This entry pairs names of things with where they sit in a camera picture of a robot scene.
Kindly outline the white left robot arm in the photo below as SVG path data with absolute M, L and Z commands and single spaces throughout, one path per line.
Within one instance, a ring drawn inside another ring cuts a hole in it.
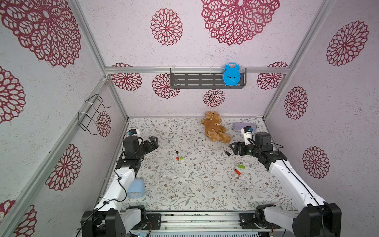
M 149 220 L 143 205 L 130 206 L 124 213 L 120 212 L 145 155 L 159 147 L 158 138 L 152 136 L 144 140 L 137 129 L 132 129 L 125 134 L 122 143 L 123 151 L 114 169 L 115 177 L 95 208 L 83 214 L 77 236 L 133 237 L 132 229 L 146 230 L 150 236 L 152 230 L 160 228 L 155 220 Z

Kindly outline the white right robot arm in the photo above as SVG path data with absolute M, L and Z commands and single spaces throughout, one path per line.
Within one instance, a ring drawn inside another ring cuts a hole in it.
M 342 211 L 335 203 L 319 196 L 293 169 L 285 155 L 273 149 L 267 132 L 253 132 L 247 126 L 241 129 L 242 142 L 230 144 L 235 155 L 252 156 L 273 174 L 295 202 L 297 211 L 285 211 L 274 204 L 257 206 L 253 217 L 242 226 L 274 224 L 296 237 L 339 237 Z

